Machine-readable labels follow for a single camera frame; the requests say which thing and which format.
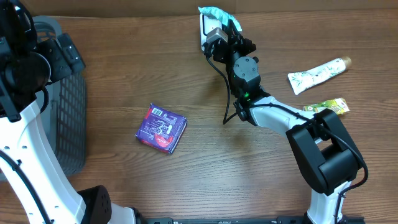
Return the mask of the purple sanitary pad pack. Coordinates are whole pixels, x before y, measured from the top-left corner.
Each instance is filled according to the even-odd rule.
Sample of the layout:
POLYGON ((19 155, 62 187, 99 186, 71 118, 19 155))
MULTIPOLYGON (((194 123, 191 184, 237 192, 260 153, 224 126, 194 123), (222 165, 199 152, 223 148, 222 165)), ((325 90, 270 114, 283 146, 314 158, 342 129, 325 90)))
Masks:
POLYGON ((173 154, 186 127, 186 117, 151 103, 136 138, 161 152, 173 154))

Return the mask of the yellow green sachet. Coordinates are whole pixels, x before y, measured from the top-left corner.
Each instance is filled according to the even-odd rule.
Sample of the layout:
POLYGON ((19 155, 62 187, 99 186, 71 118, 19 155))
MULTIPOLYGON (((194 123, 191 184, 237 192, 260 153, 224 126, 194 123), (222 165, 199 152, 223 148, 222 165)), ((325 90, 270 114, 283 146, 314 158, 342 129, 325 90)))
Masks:
POLYGON ((325 109, 332 110, 336 114, 344 114, 350 111, 344 98, 335 98, 333 100, 326 100, 321 103, 307 105, 303 107, 304 111, 311 111, 314 113, 319 113, 325 109))

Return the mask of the white tube with gold cap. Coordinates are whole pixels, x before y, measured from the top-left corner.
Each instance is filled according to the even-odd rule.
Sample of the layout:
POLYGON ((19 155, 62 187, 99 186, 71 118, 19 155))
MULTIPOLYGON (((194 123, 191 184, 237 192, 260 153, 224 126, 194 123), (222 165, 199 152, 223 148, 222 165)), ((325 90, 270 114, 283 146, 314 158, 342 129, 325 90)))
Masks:
POLYGON ((350 68, 352 60, 348 56, 336 58, 330 62, 302 72, 287 75, 291 87, 296 95, 319 85, 350 68))

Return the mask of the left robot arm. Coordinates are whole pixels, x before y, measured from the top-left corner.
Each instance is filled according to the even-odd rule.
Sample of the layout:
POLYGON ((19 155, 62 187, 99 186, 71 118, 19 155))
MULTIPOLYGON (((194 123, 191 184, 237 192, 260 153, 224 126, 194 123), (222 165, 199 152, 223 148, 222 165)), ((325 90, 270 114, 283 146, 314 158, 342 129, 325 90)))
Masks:
POLYGON ((128 223, 145 218, 102 185, 76 191, 45 135, 36 94, 85 64, 68 34, 39 42, 19 1, 1 2, 1 170, 31 223, 128 223))

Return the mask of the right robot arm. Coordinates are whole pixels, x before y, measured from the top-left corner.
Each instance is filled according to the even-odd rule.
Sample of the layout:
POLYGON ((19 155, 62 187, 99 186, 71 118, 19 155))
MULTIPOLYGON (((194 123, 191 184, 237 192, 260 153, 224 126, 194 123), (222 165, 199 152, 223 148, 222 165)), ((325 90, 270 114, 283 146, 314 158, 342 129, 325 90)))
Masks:
POLYGON ((298 110, 277 101, 261 86, 255 44, 245 39, 233 21, 202 24, 203 53, 209 64, 223 63, 221 74, 235 114, 254 126, 287 137, 301 175, 312 190, 303 223, 349 223, 342 214, 350 190, 363 185, 368 167, 338 115, 298 110))

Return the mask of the teal wet wipes packet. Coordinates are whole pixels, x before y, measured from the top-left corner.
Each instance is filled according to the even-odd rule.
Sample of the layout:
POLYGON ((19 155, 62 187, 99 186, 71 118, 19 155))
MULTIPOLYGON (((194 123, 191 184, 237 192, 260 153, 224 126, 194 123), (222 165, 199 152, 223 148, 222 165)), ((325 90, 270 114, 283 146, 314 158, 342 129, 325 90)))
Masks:
POLYGON ((200 13, 209 19, 220 21, 223 25, 228 26, 229 21, 232 20, 235 27, 239 32, 242 32, 243 29, 239 23, 239 21, 228 12, 214 6, 206 6, 206 7, 198 7, 200 13))

